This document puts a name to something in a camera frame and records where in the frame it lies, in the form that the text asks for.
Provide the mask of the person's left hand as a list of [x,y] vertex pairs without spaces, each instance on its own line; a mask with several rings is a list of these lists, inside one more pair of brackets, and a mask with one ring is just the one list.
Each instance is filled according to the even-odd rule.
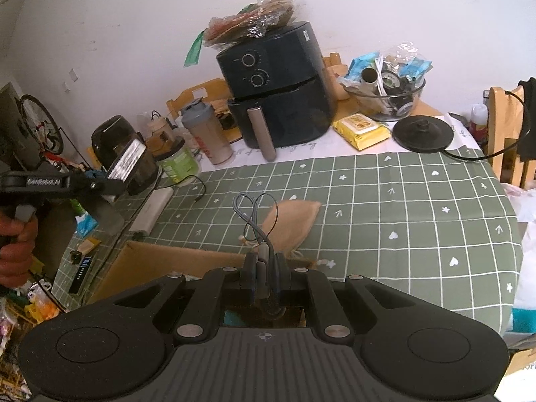
[[36,216],[23,223],[1,213],[1,235],[11,238],[11,242],[1,248],[0,279],[3,286],[17,288],[27,282],[37,232]]

